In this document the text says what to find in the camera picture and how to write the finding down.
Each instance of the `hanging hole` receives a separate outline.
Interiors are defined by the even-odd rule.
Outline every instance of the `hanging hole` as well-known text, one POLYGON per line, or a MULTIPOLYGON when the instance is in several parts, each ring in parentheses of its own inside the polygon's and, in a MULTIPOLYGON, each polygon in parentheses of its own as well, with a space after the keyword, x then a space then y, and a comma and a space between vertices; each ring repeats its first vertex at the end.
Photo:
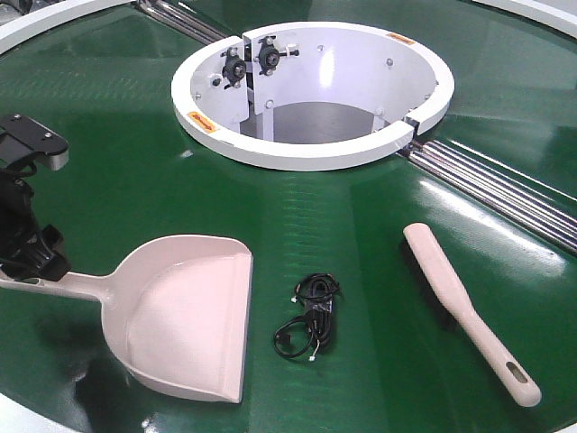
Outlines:
POLYGON ((509 371, 513 374, 513 376, 515 376, 515 379, 517 379, 521 383, 529 382, 529 380, 525 377, 525 375, 521 373, 519 367, 517 367, 515 364, 509 361, 508 363, 506 363, 506 366, 509 369, 509 371))

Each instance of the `dustpan handle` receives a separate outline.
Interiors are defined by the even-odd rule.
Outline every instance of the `dustpan handle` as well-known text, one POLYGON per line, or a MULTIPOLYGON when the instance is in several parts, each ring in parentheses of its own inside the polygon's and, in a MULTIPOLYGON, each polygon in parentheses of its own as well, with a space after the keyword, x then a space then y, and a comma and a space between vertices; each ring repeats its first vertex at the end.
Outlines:
POLYGON ((96 277, 74 272, 68 272, 59 281, 47 281, 39 278, 28 281, 14 281, 10 280, 3 272, 0 272, 0 287, 5 289, 101 302, 109 296, 110 290, 107 283, 107 277, 96 277))

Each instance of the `white edge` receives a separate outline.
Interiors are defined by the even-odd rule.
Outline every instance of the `white edge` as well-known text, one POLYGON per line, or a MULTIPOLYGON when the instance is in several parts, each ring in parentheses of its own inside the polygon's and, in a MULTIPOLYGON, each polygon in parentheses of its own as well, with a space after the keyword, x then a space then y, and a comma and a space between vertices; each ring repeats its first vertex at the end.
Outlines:
POLYGON ((131 0, 66 0, 0 26, 0 54, 58 25, 131 0))
MULTIPOLYGON (((284 23, 246 32, 244 37, 251 38, 254 32, 262 34, 267 30, 278 31, 288 28, 323 27, 355 29, 364 32, 376 32, 386 36, 389 32, 359 24, 348 23, 284 23)), ((412 50, 426 59, 434 70, 438 85, 431 97, 404 121, 397 121, 378 131, 352 140, 321 144, 274 143, 238 134, 212 121, 203 113, 190 95, 192 74, 200 64, 212 55, 225 50, 240 41, 232 36, 196 51, 178 68, 171 84, 172 102, 176 116, 182 127, 205 147, 236 161, 245 162, 275 170, 317 171, 339 170, 355 167, 384 158, 410 143, 417 133, 430 129, 443 118, 454 91, 453 75, 444 62, 427 47, 415 42, 412 50), (197 112, 215 125, 215 131, 207 133, 196 124, 189 113, 197 112)))
POLYGON ((545 5, 535 0, 473 0, 489 6, 498 7, 513 14, 525 16, 553 27, 559 32, 577 38, 577 15, 564 9, 545 5))
POLYGON ((78 433, 0 393, 0 431, 9 433, 78 433))

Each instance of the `dustpan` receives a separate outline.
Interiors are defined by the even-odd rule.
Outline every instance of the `dustpan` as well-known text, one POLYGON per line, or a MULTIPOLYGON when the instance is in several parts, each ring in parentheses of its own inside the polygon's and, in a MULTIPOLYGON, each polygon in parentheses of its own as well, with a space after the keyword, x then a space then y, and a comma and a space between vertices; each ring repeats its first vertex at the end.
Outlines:
POLYGON ((98 300, 110 349, 136 380, 175 397, 240 402, 252 255, 223 237, 174 235, 106 276, 9 281, 7 289, 98 300))

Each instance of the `brush handle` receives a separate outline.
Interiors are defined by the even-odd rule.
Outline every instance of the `brush handle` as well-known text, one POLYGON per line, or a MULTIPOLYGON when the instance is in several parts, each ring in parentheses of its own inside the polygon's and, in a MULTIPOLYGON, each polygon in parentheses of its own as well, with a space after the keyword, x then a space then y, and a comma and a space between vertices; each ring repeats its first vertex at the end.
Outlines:
POLYGON ((539 387, 477 314, 429 226, 411 224, 403 233, 437 298, 461 324, 513 399, 520 406, 537 405, 541 401, 539 387))

